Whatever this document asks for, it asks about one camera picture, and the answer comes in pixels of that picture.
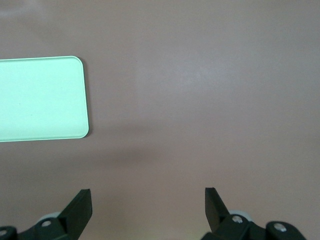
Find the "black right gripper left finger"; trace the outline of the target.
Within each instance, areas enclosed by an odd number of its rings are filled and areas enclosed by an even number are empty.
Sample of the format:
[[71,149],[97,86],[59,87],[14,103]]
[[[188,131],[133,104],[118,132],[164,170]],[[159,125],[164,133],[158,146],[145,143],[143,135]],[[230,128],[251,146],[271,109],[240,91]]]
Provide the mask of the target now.
[[77,240],[92,217],[90,189],[82,189],[57,217],[40,220],[17,234],[19,240]]

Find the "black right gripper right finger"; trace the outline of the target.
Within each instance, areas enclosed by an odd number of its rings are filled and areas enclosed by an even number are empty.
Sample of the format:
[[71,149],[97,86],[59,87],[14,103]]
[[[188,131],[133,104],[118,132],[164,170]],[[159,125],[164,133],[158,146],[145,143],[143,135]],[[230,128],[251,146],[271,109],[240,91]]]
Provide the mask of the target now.
[[229,211],[217,190],[205,189],[205,215],[210,227],[202,240],[264,240],[265,229],[245,212]]

